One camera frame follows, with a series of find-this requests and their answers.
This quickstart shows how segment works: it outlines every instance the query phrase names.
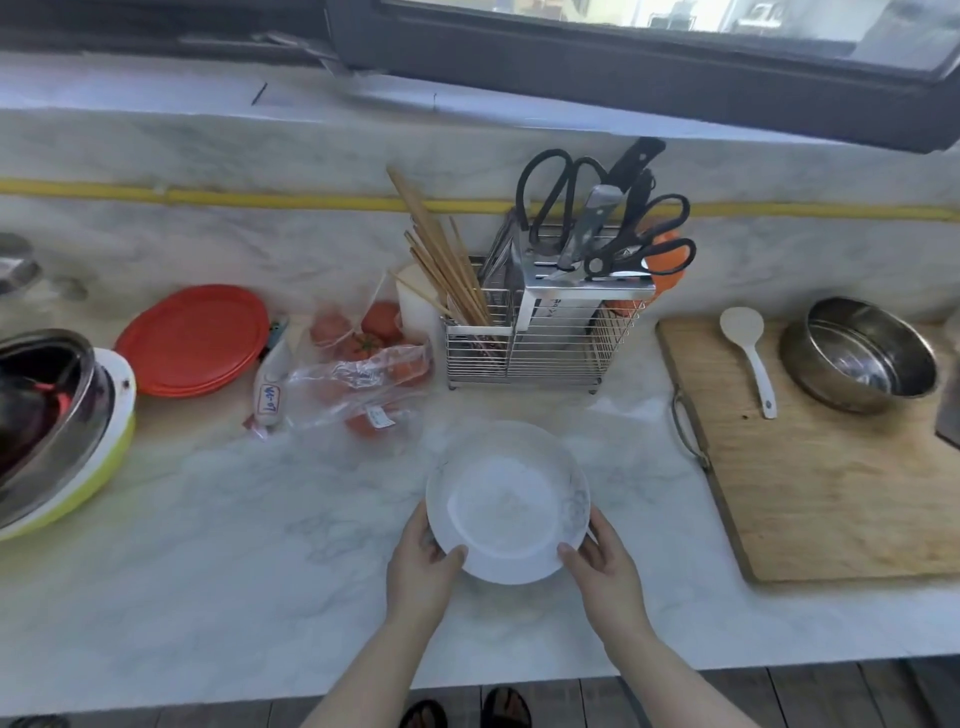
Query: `kitchen counter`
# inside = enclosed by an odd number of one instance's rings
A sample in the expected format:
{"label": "kitchen counter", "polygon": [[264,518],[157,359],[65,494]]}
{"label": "kitchen counter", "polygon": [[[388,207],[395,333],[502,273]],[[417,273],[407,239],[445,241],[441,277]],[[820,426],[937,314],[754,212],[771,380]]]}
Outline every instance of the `kitchen counter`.
{"label": "kitchen counter", "polygon": [[[246,433],[250,377],[197,400],[141,400],[112,483],[0,545],[0,715],[326,692],[381,621],[400,528],[470,418],[525,420],[568,443],[636,558],[658,633],[697,668],[960,652],[960,580],[743,581],[673,431],[650,330],[595,397],[437,384],[420,444],[354,470],[331,467],[319,433]],[[566,573],[523,587],[463,576],[415,687],[611,674]]]}

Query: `floor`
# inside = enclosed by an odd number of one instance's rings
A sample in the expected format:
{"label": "floor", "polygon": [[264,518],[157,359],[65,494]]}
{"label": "floor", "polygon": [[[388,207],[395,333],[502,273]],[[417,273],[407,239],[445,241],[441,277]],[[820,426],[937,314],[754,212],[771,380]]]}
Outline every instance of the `floor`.
{"label": "floor", "polygon": [[[714,670],[704,676],[761,728],[960,725],[960,658]],[[478,728],[482,698],[491,687],[414,691],[409,700],[433,697],[444,705],[450,728]],[[650,728],[614,678],[515,687],[538,728]],[[175,706],[76,714],[69,720],[71,728],[297,728],[318,700]],[[0,728],[11,723],[0,718]]]}

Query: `window frame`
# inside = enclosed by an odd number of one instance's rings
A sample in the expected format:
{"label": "window frame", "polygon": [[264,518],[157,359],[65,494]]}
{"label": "window frame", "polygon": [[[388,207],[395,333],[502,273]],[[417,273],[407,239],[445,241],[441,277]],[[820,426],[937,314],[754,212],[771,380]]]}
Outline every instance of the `window frame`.
{"label": "window frame", "polygon": [[773,55],[764,36],[740,46],[740,36],[644,29],[640,38],[635,29],[382,0],[326,0],[325,11],[349,68],[916,153],[960,138],[957,69],[934,82]]}
{"label": "window frame", "polygon": [[276,64],[316,63],[270,31],[327,40],[320,0],[272,11],[267,0],[0,0],[0,48]]}

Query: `stack of red lids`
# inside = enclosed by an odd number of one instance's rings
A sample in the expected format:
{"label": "stack of red lids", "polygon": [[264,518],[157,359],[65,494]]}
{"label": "stack of red lids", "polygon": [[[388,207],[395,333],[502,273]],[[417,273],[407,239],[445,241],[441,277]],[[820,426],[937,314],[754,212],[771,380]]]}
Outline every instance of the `stack of red lids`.
{"label": "stack of red lids", "polygon": [[137,316],[114,347],[130,362],[137,389],[196,397],[238,378],[267,343],[270,317],[234,285],[186,288]]}

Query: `stainless steel utensil rack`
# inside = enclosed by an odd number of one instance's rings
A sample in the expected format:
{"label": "stainless steel utensil rack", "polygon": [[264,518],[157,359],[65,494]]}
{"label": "stainless steel utensil rack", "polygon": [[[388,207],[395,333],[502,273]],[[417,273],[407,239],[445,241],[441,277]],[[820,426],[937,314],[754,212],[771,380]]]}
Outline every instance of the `stainless steel utensil rack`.
{"label": "stainless steel utensil rack", "polygon": [[[656,293],[646,273],[599,280],[551,279],[557,255],[534,251],[513,222],[511,255],[486,276],[483,293],[493,326],[461,326],[444,319],[446,377],[464,384],[513,384],[586,389],[595,393],[613,355]],[[540,243],[560,227],[540,228]],[[594,244],[617,233],[604,228]],[[471,259],[479,268],[484,257]]]}

